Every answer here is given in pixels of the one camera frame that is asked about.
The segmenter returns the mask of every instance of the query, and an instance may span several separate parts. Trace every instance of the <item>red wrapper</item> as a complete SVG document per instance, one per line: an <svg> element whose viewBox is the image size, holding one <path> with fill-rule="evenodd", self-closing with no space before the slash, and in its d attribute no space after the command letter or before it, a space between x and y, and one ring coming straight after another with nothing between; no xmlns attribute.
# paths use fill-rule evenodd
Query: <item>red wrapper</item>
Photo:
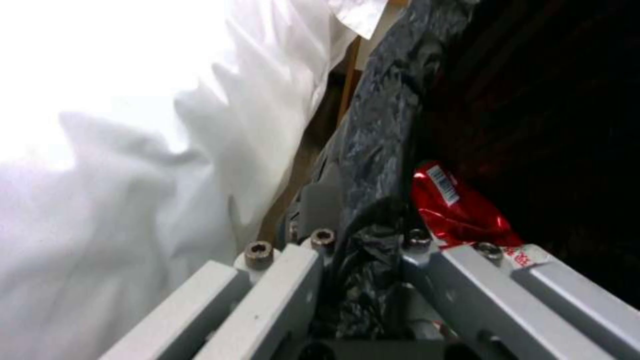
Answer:
<svg viewBox="0 0 640 360"><path fill-rule="evenodd" d="M427 228L445 242L444 247L477 241L503 247L523 244L491 202L437 161L415 171L411 196Z"/></svg>

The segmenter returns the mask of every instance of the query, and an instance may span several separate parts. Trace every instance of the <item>barcode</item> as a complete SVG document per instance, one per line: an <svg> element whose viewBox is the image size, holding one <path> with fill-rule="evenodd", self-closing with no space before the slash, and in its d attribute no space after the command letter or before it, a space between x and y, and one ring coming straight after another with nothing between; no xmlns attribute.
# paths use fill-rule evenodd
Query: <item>barcode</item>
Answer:
<svg viewBox="0 0 640 360"><path fill-rule="evenodd" d="M433 183L436 184L436 187L444 201L447 203L447 206L451 206L456 201L460 200L460 196L456 193L456 189L453 187L453 184L451 184L449 178L438 165L427 170L427 174L429 174Z"/></svg>

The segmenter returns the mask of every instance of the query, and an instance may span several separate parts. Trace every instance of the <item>white plastic sheet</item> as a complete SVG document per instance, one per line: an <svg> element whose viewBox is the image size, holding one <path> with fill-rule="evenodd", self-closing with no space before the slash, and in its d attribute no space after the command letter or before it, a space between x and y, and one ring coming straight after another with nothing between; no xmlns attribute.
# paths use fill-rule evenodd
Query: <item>white plastic sheet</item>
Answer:
<svg viewBox="0 0 640 360"><path fill-rule="evenodd" d="M289 178L354 34L326 1L0 5L0 354L93 359Z"/></svg>

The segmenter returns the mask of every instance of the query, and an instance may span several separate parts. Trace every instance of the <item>hex socket bolt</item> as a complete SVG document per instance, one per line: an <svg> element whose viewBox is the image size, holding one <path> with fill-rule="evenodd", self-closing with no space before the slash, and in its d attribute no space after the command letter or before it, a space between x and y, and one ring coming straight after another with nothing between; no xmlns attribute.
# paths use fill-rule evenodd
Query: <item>hex socket bolt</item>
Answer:
<svg viewBox="0 0 640 360"><path fill-rule="evenodd" d="M333 253L335 249L335 233L331 229L316 229L311 233L311 247L313 249L324 249L327 254Z"/></svg>
<svg viewBox="0 0 640 360"><path fill-rule="evenodd" d="M264 270L273 263L273 247L266 241L252 241L244 249L244 262L248 268Z"/></svg>
<svg viewBox="0 0 640 360"><path fill-rule="evenodd" d="M502 250L492 243L475 243L474 249L484 256L486 259L498 265L502 260Z"/></svg>

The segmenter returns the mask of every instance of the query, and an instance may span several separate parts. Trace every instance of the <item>metal frame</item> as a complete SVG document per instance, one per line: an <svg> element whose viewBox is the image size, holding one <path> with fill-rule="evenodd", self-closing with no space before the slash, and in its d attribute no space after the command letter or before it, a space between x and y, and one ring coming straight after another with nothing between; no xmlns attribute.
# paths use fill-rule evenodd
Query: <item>metal frame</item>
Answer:
<svg viewBox="0 0 640 360"><path fill-rule="evenodd" d="M403 270L482 358L612 358L469 246L405 253Z"/></svg>
<svg viewBox="0 0 640 360"><path fill-rule="evenodd" d="M101 359L191 359L249 289L246 272L209 261Z"/></svg>
<svg viewBox="0 0 640 360"><path fill-rule="evenodd" d="M575 270L550 262L511 277L616 359L640 359L640 313Z"/></svg>
<svg viewBox="0 0 640 360"><path fill-rule="evenodd" d="M288 245L195 359L270 359L283 340L304 338L322 267L316 251Z"/></svg>

